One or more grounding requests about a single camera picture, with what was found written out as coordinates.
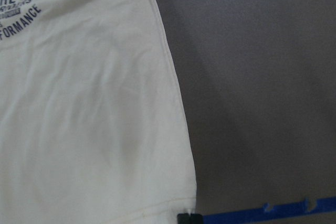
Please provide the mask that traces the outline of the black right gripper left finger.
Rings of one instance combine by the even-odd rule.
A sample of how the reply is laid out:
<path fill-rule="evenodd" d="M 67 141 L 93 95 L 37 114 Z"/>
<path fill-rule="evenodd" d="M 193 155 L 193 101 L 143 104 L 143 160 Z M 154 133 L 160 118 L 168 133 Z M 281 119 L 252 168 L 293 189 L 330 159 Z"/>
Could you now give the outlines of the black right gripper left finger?
<path fill-rule="evenodd" d="M 178 214 L 177 223 L 178 224 L 190 224 L 190 215 L 189 214 Z"/>

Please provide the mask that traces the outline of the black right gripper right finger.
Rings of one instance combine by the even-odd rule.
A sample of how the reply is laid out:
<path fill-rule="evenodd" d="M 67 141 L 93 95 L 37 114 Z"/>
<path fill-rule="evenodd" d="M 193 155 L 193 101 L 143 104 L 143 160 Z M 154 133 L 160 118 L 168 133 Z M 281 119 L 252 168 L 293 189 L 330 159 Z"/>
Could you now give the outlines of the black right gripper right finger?
<path fill-rule="evenodd" d="M 203 224 L 203 216 L 201 214 L 190 214 L 190 224 Z"/>

